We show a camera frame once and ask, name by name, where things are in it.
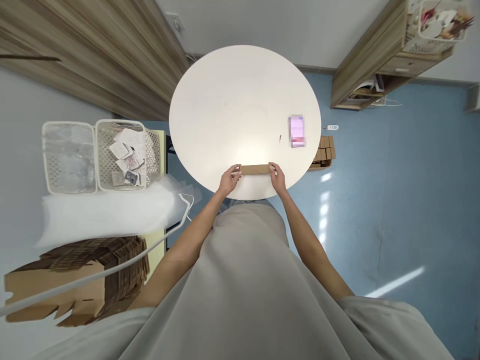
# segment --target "wooden cabinet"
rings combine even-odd
[[[331,109],[362,110],[448,58],[443,53],[404,52],[408,0],[391,0],[333,75]],[[384,92],[357,89],[375,74],[382,76]]]
[[[0,66],[131,119],[166,121],[188,61],[155,0],[1,0]]]

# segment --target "floor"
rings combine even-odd
[[[305,76],[322,125],[339,125],[328,134],[337,159],[328,170],[306,173],[290,194],[355,294],[417,307],[455,359],[474,358],[480,115],[463,113],[466,90],[409,84],[390,96],[402,106],[330,110],[331,76]],[[144,123],[168,131],[166,123]],[[203,199],[191,210],[197,215],[212,193],[175,155],[168,171],[201,189]],[[269,200],[287,223],[279,197]],[[289,242],[297,253],[290,234]]]

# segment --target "electrical socket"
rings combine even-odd
[[[177,33],[181,33],[185,30],[184,23],[180,19],[180,15],[174,12],[166,12],[165,13],[166,21],[168,24],[171,26],[173,31],[176,31]]]

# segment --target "wooden shelf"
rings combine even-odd
[[[334,109],[344,109],[344,110],[362,110],[362,107],[360,105],[337,105],[334,107]]]
[[[362,110],[452,55],[453,48],[432,55],[403,51],[408,5],[408,0],[390,0],[341,63],[332,79],[331,109]],[[374,74],[382,75],[384,92],[357,89]],[[347,103],[350,95],[365,99]]]
[[[360,88],[351,92],[354,95],[364,95],[371,97],[383,98],[385,94],[383,92],[377,92],[375,89]]]

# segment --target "white round table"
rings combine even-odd
[[[303,115],[305,147],[291,147],[289,117]],[[175,89],[170,136],[190,175],[215,192],[234,164],[274,162],[287,189],[312,163],[322,122],[305,76],[279,54],[257,46],[215,50],[193,64]],[[276,194],[269,174],[244,175],[228,196],[266,199]]]

